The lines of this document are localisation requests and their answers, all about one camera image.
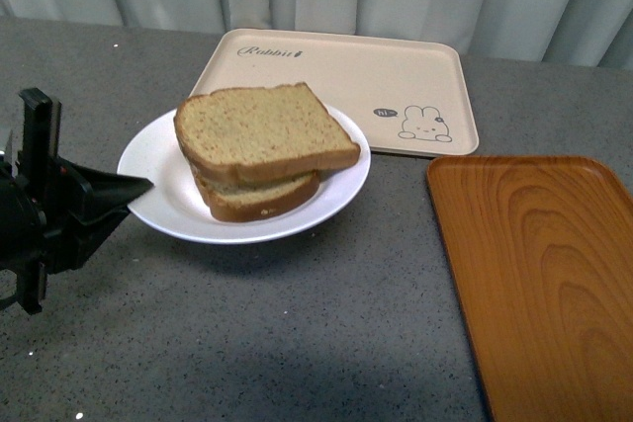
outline table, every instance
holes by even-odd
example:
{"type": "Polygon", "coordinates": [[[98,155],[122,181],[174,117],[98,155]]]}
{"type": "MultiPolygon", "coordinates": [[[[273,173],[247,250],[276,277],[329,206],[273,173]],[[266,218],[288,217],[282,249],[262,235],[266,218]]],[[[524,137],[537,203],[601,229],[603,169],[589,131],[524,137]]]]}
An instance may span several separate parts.
{"type": "MultiPolygon", "coordinates": [[[[59,155],[115,171],[219,37],[0,18],[0,121],[63,103],[59,155]]],[[[633,190],[633,72],[462,56],[478,154],[578,154],[633,190]]],[[[44,312],[0,313],[2,420],[487,420],[424,158],[374,154],[357,198],[277,241],[204,245],[133,215],[44,312]]],[[[12,274],[0,272],[5,296],[12,274]]]]}

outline sandwich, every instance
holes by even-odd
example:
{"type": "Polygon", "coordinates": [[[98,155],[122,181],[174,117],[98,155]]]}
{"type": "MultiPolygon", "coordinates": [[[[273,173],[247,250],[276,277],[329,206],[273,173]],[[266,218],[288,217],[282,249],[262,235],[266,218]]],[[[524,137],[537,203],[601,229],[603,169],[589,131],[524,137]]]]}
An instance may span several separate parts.
{"type": "Polygon", "coordinates": [[[192,96],[174,127],[198,191],[223,221],[293,210],[317,192],[319,171],[350,167],[360,156],[306,83],[192,96]]]}

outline white plate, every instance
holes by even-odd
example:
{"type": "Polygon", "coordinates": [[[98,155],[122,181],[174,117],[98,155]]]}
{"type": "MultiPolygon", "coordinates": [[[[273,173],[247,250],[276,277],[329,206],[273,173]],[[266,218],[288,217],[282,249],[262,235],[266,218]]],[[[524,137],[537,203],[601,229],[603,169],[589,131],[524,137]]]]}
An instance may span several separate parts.
{"type": "Polygon", "coordinates": [[[321,175],[316,194],[300,207],[279,216],[246,223],[214,219],[194,184],[182,155],[173,117],[175,110],[141,130],[128,144],[118,173],[149,179],[149,192],[129,204],[141,221],[171,236],[214,244],[269,241],[309,229],[343,209],[360,191],[371,162],[369,144],[361,129],[347,116],[327,106],[330,114],[360,145],[356,165],[321,175]]]}

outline wooden tray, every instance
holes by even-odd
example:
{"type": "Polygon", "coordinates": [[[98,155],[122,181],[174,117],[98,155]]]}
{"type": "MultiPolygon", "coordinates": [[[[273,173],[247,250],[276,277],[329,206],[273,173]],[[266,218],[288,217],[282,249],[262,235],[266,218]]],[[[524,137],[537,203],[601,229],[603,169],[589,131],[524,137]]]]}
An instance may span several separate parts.
{"type": "Polygon", "coordinates": [[[428,186],[496,420],[633,420],[633,200],[582,157],[442,157],[428,186]]]}

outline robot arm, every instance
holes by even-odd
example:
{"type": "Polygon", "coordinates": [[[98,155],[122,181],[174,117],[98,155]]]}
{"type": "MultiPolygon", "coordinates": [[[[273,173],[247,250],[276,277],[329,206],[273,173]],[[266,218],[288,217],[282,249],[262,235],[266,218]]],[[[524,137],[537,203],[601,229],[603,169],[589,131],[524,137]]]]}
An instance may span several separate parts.
{"type": "Polygon", "coordinates": [[[17,302],[34,314],[42,311],[46,276],[81,268],[152,184],[59,157],[61,105],[37,88],[20,97],[24,133],[15,176],[11,133],[0,137],[0,270],[16,275],[16,292],[0,309],[17,302]]]}

